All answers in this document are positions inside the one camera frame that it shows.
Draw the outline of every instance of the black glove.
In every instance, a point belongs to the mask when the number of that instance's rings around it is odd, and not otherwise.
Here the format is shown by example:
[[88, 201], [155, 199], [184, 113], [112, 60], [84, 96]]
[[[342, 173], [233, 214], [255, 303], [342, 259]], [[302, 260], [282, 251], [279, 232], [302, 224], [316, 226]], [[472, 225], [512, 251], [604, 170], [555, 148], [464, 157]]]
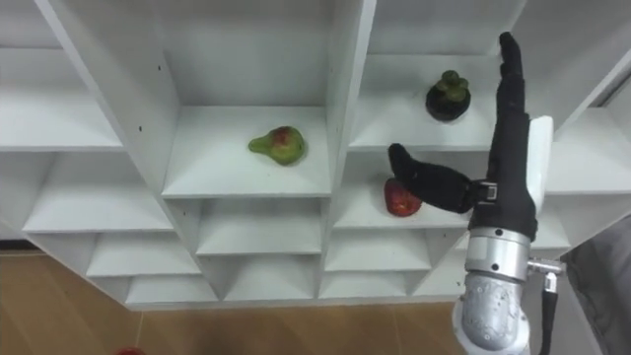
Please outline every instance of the black glove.
[[[474, 207], [469, 229], [503, 228], [534, 240], [535, 207], [526, 188], [529, 117], [525, 111], [525, 81], [520, 47], [509, 33], [500, 35], [503, 64], [497, 90], [497, 122], [491, 142], [485, 183], [447, 167], [417, 162], [400, 144], [388, 148], [396, 179], [424, 202], [464, 213]], [[488, 186], [497, 186], [489, 200]]]

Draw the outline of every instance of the apple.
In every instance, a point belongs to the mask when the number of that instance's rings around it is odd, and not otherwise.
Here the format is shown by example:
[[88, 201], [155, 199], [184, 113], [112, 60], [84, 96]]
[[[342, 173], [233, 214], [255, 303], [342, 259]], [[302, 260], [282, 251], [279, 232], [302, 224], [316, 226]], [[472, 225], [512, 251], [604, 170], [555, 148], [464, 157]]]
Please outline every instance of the apple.
[[386, 199], [387, 212], [396, 217], [408, 217], [421, 208], [421, 200], [411, 194], [394, 177], [386, 180], [384, 184], [384, 198]]

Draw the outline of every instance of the wooden floor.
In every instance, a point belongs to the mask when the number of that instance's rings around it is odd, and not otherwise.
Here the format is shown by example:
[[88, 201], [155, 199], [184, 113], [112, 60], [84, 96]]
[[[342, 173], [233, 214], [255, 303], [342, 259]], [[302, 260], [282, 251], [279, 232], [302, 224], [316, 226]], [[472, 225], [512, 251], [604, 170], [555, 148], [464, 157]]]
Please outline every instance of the wooden floor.
[[131, 313], [44, 255], [0, 256], [0, 354], [461, 354], [451, 304]]

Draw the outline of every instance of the pear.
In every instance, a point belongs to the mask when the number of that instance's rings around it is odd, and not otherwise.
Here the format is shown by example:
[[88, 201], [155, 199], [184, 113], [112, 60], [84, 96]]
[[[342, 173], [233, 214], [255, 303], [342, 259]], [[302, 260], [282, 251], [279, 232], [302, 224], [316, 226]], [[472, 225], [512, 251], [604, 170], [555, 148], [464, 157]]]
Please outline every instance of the pear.
[[247, 145], [253, 153], [260, 153], [282, 166], [296, 163], [305, 155], [305, 140], [298, 129], [282, 126], [272, 129], [262, 137], [254, 138]]

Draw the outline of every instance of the metal wrist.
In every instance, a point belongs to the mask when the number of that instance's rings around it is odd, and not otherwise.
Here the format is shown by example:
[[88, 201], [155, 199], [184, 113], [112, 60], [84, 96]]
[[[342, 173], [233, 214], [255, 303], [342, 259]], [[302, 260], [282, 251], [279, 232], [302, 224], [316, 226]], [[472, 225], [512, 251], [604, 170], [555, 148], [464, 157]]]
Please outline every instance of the metal wrist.
[[501, 228], [475, 228], [470, 231], [464, 268], [499, 278], [526, 282], [530, 238]]

